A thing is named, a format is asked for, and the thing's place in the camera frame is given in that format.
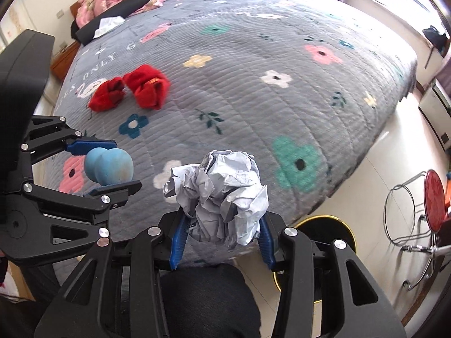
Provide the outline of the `black gold-rimmed trash bin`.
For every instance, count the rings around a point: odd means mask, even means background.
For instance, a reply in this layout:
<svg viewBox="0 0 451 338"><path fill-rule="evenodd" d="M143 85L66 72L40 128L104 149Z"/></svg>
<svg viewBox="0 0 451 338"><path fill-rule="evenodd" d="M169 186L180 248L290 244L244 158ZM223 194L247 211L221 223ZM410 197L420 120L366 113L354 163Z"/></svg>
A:
<svg viewBox="0 0 451 338"><path fill-rule="evenodd" d="M357 242L354 233L342 219L332 215L314 215L299 221L294 228L305 234L314 243L314 246L325 253L329 245L337 239L344 240L351 249L357 253ZM325 274L319 260L314 266L314 303L322 301L322 282ZM279 292L285 285L284 271L273 272L275 286Z"/></svg>

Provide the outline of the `grey floral quilted bedspread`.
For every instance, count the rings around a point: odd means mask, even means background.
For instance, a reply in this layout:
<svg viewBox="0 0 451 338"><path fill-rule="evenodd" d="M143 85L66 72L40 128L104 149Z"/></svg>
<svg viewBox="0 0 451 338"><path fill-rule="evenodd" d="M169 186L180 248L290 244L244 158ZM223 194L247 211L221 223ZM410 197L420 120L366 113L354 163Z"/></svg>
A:
<svg viewBox="0 0 451 338"><path fill-rule="evenodd" d="M116 108L89 108L102 83L144 64L171 83L160 110L126 85ZM115 241L175 211L171 167L212 150L254 156L270 210L293 224L359 166L416 68L402 37L336 0L169 0L81 47L55 112L133 159L142 189L110 214Z"/></svg>

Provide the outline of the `wooden headboard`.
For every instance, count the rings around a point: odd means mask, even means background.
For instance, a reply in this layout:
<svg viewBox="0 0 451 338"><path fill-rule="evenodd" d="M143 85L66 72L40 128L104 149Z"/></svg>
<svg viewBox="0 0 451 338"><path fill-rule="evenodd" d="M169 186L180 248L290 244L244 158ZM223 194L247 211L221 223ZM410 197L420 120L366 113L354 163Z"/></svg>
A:
<svg viewBox="0 0 451 338"><path fill-rule="evenodd" d="M78 9L81 4L79 2L75 2L70 6L70 12L73 15L73 22L70 25L70 37L73 39L73 43L64 46L52 59L50 65L50 71L52 74L62 83L67 76L67 73L72 65L72 62L75 58L78 49L80 48L81 43L78 41L76 32L79 30L78 25L76 24L76 14L78 13Z"/></svg>

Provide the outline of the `red sock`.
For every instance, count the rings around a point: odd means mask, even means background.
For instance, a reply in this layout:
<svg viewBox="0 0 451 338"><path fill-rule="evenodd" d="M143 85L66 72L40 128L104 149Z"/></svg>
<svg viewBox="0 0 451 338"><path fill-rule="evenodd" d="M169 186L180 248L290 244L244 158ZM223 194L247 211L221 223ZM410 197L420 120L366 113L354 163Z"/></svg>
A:
<svg viewBox="0 0 451 338"><path fill-rule="evenodd" d="M125 83L121 77L115 77L102 83L89 101L94 112L106 112L116 108L125 97Z"/></svg>
<svg viewBox="0 0 451 338"><path fill-rule="evenodd" d="M171 87L169 79L161 71L147 64L125 74L123 80L144 109L160 110Z"/></svg>

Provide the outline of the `black garment on bed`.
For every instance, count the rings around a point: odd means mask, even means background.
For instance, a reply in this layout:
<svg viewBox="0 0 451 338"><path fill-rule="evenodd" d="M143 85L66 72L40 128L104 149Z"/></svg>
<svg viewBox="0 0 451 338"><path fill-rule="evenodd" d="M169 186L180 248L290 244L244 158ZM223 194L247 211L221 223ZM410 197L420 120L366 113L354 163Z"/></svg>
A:
<svg viewBox="0 0 451 338"><path fill-rule="evenodd" d="M121 17L126 19L132 13L145 6L150 0L124 0L109 8L98 17L95 17L88 24L79 28L76 21L71 24L71 38L86 46L95 36L96 30L100 27L100 22L106 18Z"/></svg>

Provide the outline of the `blue rubber ball toy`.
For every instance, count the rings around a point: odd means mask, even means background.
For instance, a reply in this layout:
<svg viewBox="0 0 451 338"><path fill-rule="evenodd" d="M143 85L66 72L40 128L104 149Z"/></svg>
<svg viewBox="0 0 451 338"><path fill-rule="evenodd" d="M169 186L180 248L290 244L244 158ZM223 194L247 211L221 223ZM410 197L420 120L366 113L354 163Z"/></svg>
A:
<svg viewBox="0 0 451 338"><path fill-rule="evenodd" d="M130 182L134 176L131 156L122 149L97 147L84 160L86 176L102 186Z"/></svg>

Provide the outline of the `red round metal stool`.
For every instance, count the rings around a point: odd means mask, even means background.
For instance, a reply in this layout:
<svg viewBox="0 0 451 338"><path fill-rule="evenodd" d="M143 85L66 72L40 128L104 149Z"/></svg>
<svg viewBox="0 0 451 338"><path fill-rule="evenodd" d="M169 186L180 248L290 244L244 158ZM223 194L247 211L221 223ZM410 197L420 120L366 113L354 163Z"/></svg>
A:
<svg viewBox="0 0 451 338"><path fill-rule="evenodd" d="M418 180L423 181L423 200L420 203L416 203L414 194L409 188L412 183ZM394 193L398 191L404 191L409 196L414 220L409 234L392 237L388 228L388 206L391 199L394 198ZM438 173L433 169L422 171L409 180L393 186L388 192L384 201L382 216L384 234L392 245L402 248L403 251L413 252L415 246L408 243L426 238L430 240L431 246L435 246L437 234L447 220L447 210L445 191Z"/></svg>

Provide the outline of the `white chest freezer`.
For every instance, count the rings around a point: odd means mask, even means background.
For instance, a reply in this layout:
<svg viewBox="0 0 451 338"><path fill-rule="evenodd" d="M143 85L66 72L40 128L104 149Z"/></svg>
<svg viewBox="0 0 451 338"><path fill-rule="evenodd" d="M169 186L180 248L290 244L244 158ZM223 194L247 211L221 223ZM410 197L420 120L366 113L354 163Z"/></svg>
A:
<svg viewBox="0 0 451 338"><path fill-rule="evenodd" d="M419 109L434 130L442 148L450 150L450 96L436 79L421 98Z"/></svg>

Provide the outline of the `dark trouser knee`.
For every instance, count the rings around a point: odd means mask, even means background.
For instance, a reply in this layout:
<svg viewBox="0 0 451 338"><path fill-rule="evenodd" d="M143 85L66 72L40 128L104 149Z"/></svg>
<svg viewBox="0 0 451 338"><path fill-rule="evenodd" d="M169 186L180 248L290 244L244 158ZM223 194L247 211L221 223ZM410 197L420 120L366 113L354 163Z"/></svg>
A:
<svg viewBox="0 0 451 338"><path fill-rule="evenodd" d="M171 337L260 337L261 314L242 273L230 264L161 277Z"/></svg>

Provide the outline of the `beige swivel office chair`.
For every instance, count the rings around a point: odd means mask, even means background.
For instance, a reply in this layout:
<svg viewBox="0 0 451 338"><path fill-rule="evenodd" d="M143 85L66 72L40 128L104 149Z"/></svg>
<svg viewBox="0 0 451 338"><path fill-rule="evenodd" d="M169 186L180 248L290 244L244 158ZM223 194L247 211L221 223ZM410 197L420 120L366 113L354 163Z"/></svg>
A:
<svg viewBox="0 0 451 338"><path fill-rule="evenodd" d="M435 259L439 256L450 255L451 246L437 246L431 245L429 247L426 246L402 246L402 252L408 253L422 253L427 255L426 264L423 267L423 271L421 272L421 276L418 278L416 282L410 282L409 280L404 280L402 286L407 290L411 291L415 287L418 286L424 279L428 279L434 273L434 263Z"/></svg>

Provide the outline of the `white paper ball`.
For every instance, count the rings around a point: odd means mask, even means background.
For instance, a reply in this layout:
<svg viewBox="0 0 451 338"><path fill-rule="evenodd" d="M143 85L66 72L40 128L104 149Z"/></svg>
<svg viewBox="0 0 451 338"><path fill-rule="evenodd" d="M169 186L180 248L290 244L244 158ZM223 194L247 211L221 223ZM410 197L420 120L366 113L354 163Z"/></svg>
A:
<svg viewBox="0 0 451 338"><path fill-rule="evenodd" d="M176 198L193 239L230 250L259 236L269 206L255 158L243 151L213 150L199 164L172 168L163 194Z"/></svg>

